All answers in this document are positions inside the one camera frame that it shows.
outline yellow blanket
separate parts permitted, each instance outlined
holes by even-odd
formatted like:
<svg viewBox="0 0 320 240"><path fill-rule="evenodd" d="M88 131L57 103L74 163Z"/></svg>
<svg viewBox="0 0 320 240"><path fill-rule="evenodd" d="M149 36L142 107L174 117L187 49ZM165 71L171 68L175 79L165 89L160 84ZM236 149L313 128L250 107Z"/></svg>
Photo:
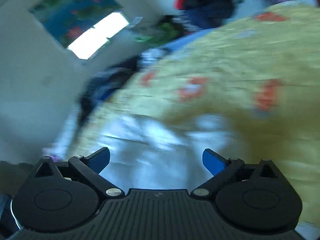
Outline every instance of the yellow blanket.
<svg viewBox="0 0 320 240"><path fill-rule="evenodd" d="M290 19L238 20L190 44L186 57L159 62L149 86L141 85L145 73L135 75L94 113L73 153L88 155L101 127L119 114L165 123L222 114L248 147L239 157L247 163L272 159L303 200L301 219L320 226L320 10L280 4L268 11ZM207 82L188 86L191 77ZM262 113L257 98L270 79L281 85ZM181 100L180 89L199 88L203 94Z"/></svg>

